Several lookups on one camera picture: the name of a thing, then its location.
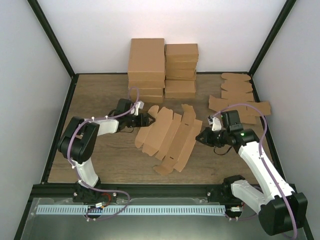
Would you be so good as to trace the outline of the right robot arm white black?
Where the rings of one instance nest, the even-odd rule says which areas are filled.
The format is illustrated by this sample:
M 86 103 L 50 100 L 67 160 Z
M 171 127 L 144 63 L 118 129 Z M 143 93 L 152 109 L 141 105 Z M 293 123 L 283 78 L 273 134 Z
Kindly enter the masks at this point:
M 240 199 L 248 205 L 268 235 L 292 231 L 291 239 L 297 239 L 298 229 L 306 219 L 308 200 L 278 173 L 263 149 L 263 139 L 243 127 L 237 110 L 222 112 L 221 118 L 210 115 L 208 122 L 209 126 L 196 136 L 196 141 L 215 149 L 224 146 L 234 149 L 259 184 L 256 188 L 241 175 L 225 178 L 223 198 L 229 202 Z

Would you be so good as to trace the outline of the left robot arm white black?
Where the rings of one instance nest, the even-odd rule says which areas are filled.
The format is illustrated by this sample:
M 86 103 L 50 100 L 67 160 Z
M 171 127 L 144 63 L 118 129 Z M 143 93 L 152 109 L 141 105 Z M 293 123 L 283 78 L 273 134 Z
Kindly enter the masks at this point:
M 119 133 L 125 128 L 151 126 L 156 122 L 156 117 L 152 113 L 141 112 L 143 107 L 144 103 L 140 100 L 121 98 L 116 108 L 104 117 L 71 118 L 57 144 L 57 150 L 68 160 L 77 175 L 74 201 L 101 202 L 104 196 L 108 200 L 112 199 L 110 193 L 102 192 L 101 180 L 91 159 L 97 137 Z

